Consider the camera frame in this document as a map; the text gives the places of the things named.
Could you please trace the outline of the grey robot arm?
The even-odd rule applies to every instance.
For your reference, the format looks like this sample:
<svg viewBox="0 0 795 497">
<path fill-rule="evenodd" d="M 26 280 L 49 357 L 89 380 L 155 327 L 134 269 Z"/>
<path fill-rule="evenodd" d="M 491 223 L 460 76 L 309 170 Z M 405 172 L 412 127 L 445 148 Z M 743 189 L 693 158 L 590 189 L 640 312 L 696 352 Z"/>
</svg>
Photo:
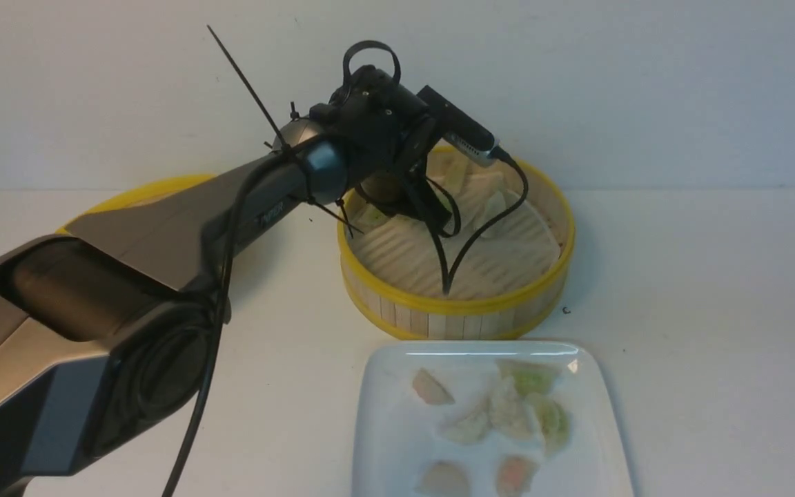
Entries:
<svg viewBox="0 0 795 497">
<path fill-rule="evenodd" d="M 0 496 L 76 474 L 189 402 L 229 319 L 224 256 L 303 202 L 411 170 L 436 107 L 432 88 L 360 67 L 267 155 L 1 255 Z"/>
</svg>

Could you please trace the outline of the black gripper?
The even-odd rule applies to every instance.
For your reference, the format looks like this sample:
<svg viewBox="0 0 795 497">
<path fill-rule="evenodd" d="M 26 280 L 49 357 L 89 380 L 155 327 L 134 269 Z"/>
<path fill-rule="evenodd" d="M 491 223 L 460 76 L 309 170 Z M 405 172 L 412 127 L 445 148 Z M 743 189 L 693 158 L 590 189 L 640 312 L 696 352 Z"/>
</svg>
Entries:
<svg viewBox="0 0 795 497">
<path fill-rule="evenodd" d="M 313 105 L 309 117 L 343 151 L 347 189 L 388 217 L 410 217 L 445 235 L 452 213 L 426 169 L 436 127 L 428 104 L 384 70 L 365 65 L 328 103 Z"/>
</svg>

